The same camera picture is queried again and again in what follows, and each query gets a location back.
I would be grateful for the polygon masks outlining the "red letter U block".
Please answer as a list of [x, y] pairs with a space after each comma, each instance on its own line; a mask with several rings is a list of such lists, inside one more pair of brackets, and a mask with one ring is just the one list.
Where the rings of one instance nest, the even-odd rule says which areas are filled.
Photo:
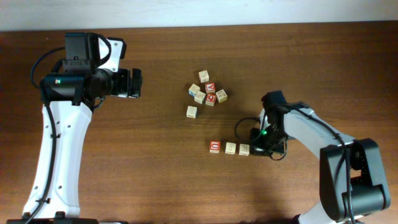
[[210, 149], [211, 153], [219, 153], [221, 149], [221, 143], [219, 141], [211, 141], [210, 142]]

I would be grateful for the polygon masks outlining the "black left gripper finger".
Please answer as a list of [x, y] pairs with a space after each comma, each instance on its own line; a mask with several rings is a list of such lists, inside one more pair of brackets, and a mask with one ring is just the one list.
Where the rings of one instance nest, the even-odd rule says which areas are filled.
[[139, 81], [132, 81], [128, 89], [128, 97], [139, 98], [141, 96], [142, 83]]
[[138, 68], [133, 68], [131, 86], [142, 86], [142, 82], [143, 82], [142, 70]]

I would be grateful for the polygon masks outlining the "wooden block green side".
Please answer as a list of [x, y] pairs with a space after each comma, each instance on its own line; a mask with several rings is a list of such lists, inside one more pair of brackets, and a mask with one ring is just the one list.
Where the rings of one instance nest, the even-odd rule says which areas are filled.
[[226, 154], [235, 154], [236, 153], [236, 144], [232, 142], [227, 142], [225, 147]]

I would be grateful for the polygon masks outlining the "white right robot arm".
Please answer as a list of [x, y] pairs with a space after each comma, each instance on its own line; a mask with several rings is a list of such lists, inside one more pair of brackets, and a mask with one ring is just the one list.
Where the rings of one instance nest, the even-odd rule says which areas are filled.
[[355, 139], [321, 120], [308, 105], [288, 103], [280, 90], [266, 93], [247, 140], [255, 156], [287, 155], [288, 141], [301, 142], [319, 160], [320, 202], [292, 223], [358, 223], [390, 207], [391, 194], [379, 146]]

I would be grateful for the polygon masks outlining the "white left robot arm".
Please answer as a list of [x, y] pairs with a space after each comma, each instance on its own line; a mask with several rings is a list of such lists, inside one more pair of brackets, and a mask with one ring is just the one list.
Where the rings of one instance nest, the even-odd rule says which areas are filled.
[[106, 97], [138, 98], [141, 70], [120, 68], [123, 39], [92, 32], [65, 35], [65, 57], [34, 86], [43, 103], [43, 134], [33, 188], [19, 223], [97, 223], [80, 218], [78, 181], [93, 113]]

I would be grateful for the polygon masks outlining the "wooden letter X block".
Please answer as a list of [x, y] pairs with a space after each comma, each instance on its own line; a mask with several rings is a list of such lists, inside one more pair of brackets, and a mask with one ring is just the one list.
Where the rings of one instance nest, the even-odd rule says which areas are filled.
[[240, 144], [239, 145], [239, 155], [240, 156], [248, 156], [249, 154], [250, 154], [250, 145]]

